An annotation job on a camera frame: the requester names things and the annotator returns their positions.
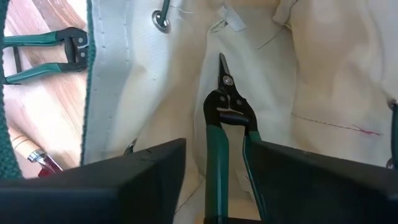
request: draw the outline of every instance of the white tag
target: white tag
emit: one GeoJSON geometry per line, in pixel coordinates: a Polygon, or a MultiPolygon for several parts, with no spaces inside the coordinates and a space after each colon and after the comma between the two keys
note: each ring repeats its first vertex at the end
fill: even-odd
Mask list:
{"type": "Polygon", "coordinates": [[[235,32],[241,31],[246,28],[244,22],[239,17],[238,13],[229,5],[224,3],[218,11],[218,14],[231,26],[235,32]]]}

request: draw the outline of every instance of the red marking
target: red marking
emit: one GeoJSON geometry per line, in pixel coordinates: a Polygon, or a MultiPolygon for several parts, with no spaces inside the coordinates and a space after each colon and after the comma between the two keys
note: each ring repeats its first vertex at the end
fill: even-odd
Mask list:
{"type": "Polygon", "coordinates": [[[297,117],[297,118],[306,120],[306,121],[311,121],[311,122],[315,122],[315,123],[318,123],[318,124],[324,124],[324,125],[332,126],[332,127],[335,127],[335,128],[343,128],[343,129],[347,129],[347,130],[361,132],[361,133],[368,134],[368,135],[374,134],[374,135],[377,135],[377,136],[383,136],[383,134],[381,134],[381,133],[376,133],[374,131],[367,131],[367,130],[364,130],[364,129],[362,129],[360,127],[357,127],[355,125],[353,125],[355,128],[351,128],[351,127],[346,127],[346,126],[339,126],[339,125],[335,125],[335,124],[330,124],[330,123],[326,123],[326,122],[322,122],[322,121],[317,121],[317,120],[313,120],[313,119],[303,118],[303,117],[301,117],[299,115],[296,115],[296,114],[293,114],[293,113],[292,113],[292,115],[297,117]]]}

